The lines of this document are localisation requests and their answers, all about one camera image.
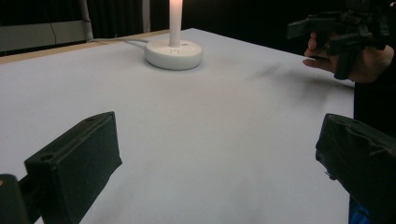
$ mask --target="white table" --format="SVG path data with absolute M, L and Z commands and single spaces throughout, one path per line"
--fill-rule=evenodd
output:
M 326 113 L 352 117 L 353 85 L 298 55 L 196 29 L 182 39 L 203 47 L 197 68 L 153 67 L 138 42 L 1 64 L 0 173 L 21 179 L 32 154 L 114 111 L 123 165 L 81 223 L 347 223 L 348 194 L 315 144 Z

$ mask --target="hand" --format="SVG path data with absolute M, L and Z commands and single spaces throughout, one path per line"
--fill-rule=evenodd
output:
M 320 57 L 323 59 L 305 59 L 303 64 L 308 67 L 319 68 L 334 73 L 338 62 L 338 56 L 328 56 L 326 49 L 318 49 L 317 34 L 311 33 L 308 41 L 305 57 Z M 388 68 L 393 58 L 393 48 L 386 46 L 385 49 L 375 47 L 365 47 L 355 59 L 348 79 L 359 83 L 371 83 Z

